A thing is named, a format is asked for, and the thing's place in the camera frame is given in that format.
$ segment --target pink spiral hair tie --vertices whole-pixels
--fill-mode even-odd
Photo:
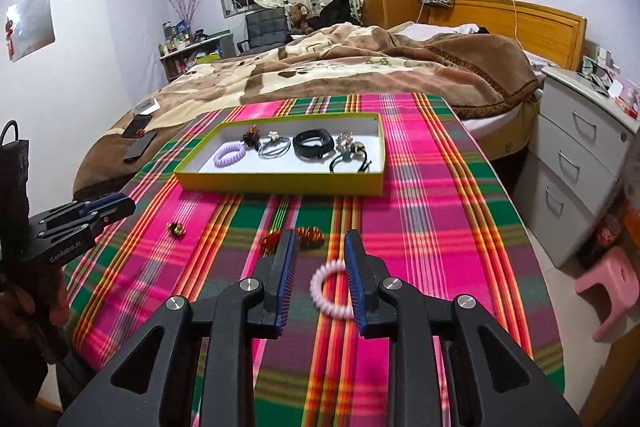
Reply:
[[[334,259],[323,264],[316,270],[314,276],[311,277],[309,291],[311,292],[311,300],[323,314],[328,315],[332,319],[353,320],[353,308],[349,305],[340,305],[329,302],[322,295],[322,283],[324,280],[334,273],[346,271],[344,259]]]
[[[218,169],[223,169],[229,165],[238,163],[242,158],[244,158],[245,154],[246,147],[244,146],[244,143],[228,143],[220,147],[220,149],[218,149],[213,155],[213,165]]]

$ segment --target black phone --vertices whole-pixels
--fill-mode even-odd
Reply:
[[[122,133],[123,138],[137,138],[136,134],[139,130],[144,129],[146,125],[151,121],[153,116],[151,114],[137,114],[131,120],[131,123],[127,125],[127,128]]]
[[[129,150],[127,151],[123,160],[127,163],[130,163],[140,158],[140,156],[145,153],[146,148],[149,147],[149,144],[152,142],[152,140],[156,137],[156,134],[157,133],[154,132],[148,132],[145,134],[145,136],[138,138],[135,142],[133,142],[133,145],[129,147]]]

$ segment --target purple spiral hair tie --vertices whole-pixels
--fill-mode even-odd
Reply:
[[[232,152],[235,152],[236,154],[228,156],[228,154]],[[244,143],[228,143],[227,145],[220,147],[220,149],[218,149],[213,155],[213,165],[218,169],[223,169],[229,165],[238,163],[242,158],[244,158],[245,154],[246,147],[244,146]]]

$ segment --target teddy bear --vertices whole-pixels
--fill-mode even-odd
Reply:
[[[314,32],[314,29],[306,21],[310,15],[311,12],[309,11],[309,8],[301,2],[292,4],[289,7],[292,35],[309,35]]]

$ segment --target bed frame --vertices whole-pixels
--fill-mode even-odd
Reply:
[[[432,7],[427,24],[460,26],[475,23],[492,34],[518,40],[528,52],[575,71],[580,64],[587,19],[569,12],[512,0],[452,0],[453,8]]]

